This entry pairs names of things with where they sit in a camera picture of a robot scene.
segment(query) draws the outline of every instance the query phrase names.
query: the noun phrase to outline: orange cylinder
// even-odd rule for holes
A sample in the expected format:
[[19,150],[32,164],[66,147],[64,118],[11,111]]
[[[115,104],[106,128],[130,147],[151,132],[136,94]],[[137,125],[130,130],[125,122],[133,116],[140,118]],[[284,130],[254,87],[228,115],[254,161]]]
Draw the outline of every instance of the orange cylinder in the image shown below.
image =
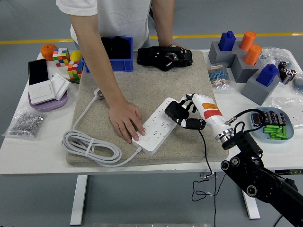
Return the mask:
[[244,62],[248,65],[255,65],[257,60],[262,52],[262,47],[256,44],[253,44],[247,52],[247,55],[244,58]]
[[248,51],[251,45],[254,44],[256,36],[257,36],[256,33],[254,33],[253,31],[245,32],[242,42],[240,44],[240,48],[244,51]]

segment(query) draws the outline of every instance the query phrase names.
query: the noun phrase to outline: orange label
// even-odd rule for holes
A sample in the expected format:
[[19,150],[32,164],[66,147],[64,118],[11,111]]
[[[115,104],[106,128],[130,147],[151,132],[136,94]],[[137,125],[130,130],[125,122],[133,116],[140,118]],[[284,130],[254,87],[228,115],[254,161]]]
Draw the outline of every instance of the orange label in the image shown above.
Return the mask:
[[216,110],[219,109],[216,104],[212,104],[212,103],[203,103],[202,106],[206,110],[207,109],[216,109]]

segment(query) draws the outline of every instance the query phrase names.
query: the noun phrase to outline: robotic arm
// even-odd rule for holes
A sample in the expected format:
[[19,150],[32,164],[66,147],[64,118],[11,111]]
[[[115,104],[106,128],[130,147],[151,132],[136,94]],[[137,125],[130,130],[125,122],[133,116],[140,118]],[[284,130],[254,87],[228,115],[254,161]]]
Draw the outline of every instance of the robotic arm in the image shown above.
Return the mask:
[[[202,119],[188,119],[191,105],[194,105],[193,112],[198,110]],[[172,102],[165,109],[165,113],[183,128],[201,130],[205,125],[212,127],[215,139],[221,141],[224,150],[237,146],[240,153],[230,161],[223,161],[221,169],[247,195],[270,203],[292,225],[303,227],[303,196],[294,181],[264,168],[261,160],[263,151],[250,135],[252,130],[235,133],[230,126],[237,117],[250,111],[259,111],[264,116],[260,110],[251,109],[226,122],[212,98],[201,94],[185,95],[179,103]]]

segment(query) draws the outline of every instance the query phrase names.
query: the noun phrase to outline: white power strip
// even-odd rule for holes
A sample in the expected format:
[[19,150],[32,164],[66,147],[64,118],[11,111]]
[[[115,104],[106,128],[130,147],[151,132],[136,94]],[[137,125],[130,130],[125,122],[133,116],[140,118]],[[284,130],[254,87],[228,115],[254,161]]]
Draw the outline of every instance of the white power strip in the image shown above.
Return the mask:
[[133,139],[133,144],[136,147],[141,147],[148,155],[153,155],[157,151],[160,145],[177,125],[177,123],[164,113],[165,108],[171,103],[171,101],[175,100],[173,98],[165,99],[157,110],[143,124],[145,136],[142,136],[137,132],[139,140],[135,141]]

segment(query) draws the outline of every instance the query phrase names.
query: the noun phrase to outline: white power cable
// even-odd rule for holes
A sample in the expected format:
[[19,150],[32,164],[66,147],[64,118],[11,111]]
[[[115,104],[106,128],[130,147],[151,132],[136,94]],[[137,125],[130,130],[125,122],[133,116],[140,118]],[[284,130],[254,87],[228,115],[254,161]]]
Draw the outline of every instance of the white power cable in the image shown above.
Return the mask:
[[[121,149],[116,146],[113,143],[106,142],[103,140],[97,140],[95,138],[92,138],[85,133],[75,130],[77,124],[82,119],[84,114],[88,111],[90,106],[97,100],[100,99],[100,95],[95,94],[96,96],[91,100],[90,104],[86,107],[86,109],[83,111],[81,116],[77,119],[75,122],[72,130],[68,130],[63,135],[62,140],[62,147],[64,150],[71,154],[75,155],[81,155],[88,157],[92,160],[94,160],[96,163],[98,163],[101,166],[105,167],[119,167],[124,165],[125,163],[128,163],[130,160],[132,160],[141,150],[141,147],[138,147],[138,149],[133,153],[132,156],[130,156],[127,160],[125,160],[122,163],[113,165],[114,163],[117,163],[122,156]],[[113,155],[111,157],[105,157],[100,156],[94,153],[95,147],[105,147],[113,151]]]

